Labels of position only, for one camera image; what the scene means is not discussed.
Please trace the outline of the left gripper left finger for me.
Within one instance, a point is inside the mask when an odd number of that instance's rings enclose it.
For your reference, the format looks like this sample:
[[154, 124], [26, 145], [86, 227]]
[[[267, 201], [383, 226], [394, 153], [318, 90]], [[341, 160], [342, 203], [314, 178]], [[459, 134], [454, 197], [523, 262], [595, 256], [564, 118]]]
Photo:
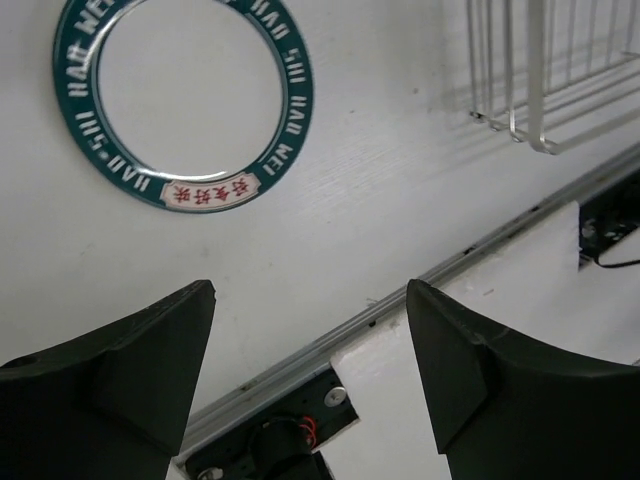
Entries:
[[163, 479], [184, 438], [215, 290], [197, 280], [1, 367], [4, 479]]

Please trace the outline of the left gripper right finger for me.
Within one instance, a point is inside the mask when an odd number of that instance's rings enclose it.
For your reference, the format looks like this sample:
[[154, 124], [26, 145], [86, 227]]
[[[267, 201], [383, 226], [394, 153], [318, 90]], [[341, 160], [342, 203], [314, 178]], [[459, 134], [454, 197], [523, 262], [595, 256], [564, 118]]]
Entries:
[[455, 479], [635, 479], [639, 370], [520, 333], [421, 280], [406, 309]]

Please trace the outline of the green rim white plate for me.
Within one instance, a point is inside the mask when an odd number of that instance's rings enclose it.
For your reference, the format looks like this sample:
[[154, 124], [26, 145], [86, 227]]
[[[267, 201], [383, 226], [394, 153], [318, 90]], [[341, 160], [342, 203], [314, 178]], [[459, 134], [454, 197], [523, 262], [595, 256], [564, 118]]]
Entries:
[[113, 185], [214, 213], [266, 193], [298, 159], [314, 78], [281, 1], [69, 1], [53, 79], [68, 131]]

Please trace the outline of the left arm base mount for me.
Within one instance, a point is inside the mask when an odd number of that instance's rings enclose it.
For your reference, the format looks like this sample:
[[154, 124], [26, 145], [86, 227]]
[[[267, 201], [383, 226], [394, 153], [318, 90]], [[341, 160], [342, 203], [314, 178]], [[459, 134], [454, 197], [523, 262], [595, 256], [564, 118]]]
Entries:
[[190, 479], [331, 479], [319, 446], [359, 419], [333, 369], [187, 457]]

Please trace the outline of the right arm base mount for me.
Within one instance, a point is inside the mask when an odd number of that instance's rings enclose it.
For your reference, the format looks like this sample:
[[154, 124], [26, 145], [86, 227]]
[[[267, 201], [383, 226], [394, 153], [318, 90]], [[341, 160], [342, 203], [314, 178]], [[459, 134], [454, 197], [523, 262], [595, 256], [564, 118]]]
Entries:
[[639, 259], [602, 263], [601, 257], [639, 228], [639, 172], [624, 177], [580, 206], [579, 267], [636, 266]]

